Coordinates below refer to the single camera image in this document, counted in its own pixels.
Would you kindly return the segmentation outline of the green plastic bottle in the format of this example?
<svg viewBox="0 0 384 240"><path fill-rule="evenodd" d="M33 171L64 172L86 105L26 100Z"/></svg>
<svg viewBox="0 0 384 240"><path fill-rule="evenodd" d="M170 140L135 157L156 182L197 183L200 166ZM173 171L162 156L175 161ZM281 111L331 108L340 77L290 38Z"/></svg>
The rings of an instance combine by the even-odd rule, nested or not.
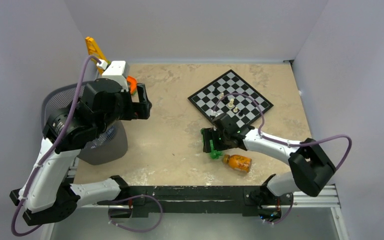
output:
<svg viewBox="0 0 384 240"><path fill-rule="evenodd" d="M218 159L222 155L222 152L215 149L214 143L212 140L210 140L209 143L210 143L210 153L209 153L210 158Z"/></svg>

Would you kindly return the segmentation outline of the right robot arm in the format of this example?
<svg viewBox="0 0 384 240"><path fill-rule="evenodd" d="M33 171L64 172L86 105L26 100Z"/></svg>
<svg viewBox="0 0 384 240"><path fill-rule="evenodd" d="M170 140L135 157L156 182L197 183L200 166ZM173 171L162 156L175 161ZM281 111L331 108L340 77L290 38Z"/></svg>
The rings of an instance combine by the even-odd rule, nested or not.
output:
<svg viewBox="0 0 384 240"><path fill-rule="evenodd" d="M262 183L257 197L259 204L271 204L280 196L294 192L317 197L337 170L314 139L287 140L259 132L248 124L238 126L226 113L216 116L213 127L202 128L200 133L205 153L239 148L267 155L289 166L289 172L273 174Z"/></svg>

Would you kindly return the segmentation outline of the orange juice bottle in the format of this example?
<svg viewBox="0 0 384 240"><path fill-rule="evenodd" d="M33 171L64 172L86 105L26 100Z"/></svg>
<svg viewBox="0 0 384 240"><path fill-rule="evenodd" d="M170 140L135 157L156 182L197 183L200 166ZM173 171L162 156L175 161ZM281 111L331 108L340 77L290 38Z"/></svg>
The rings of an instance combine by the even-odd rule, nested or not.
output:
<svg viewBox="0 0 384 240"><path fill-rule="evenodd" d="M241 155L228 155L223 156L222 162L230 168L248 173L252 165L252 159Z"/></svg>

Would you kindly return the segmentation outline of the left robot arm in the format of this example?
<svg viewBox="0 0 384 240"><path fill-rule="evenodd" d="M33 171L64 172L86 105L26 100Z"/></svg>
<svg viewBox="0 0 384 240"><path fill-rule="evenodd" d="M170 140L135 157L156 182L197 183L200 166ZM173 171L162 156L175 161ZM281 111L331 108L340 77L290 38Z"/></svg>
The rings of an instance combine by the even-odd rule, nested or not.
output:
<svg viewBox="0 0 384 240"><path fill-rule="evenodd" d="M26 184L10 193L28 226L59 222L84 205L127 202L128 184L120 176L76 185L68 182L67 174L84 147L116 122L150 117L152 104L143 83L137 84L137 94L139 100L134 102L128 88L99 78L77 91L69 106L49 115L38 159Z"/></svg>

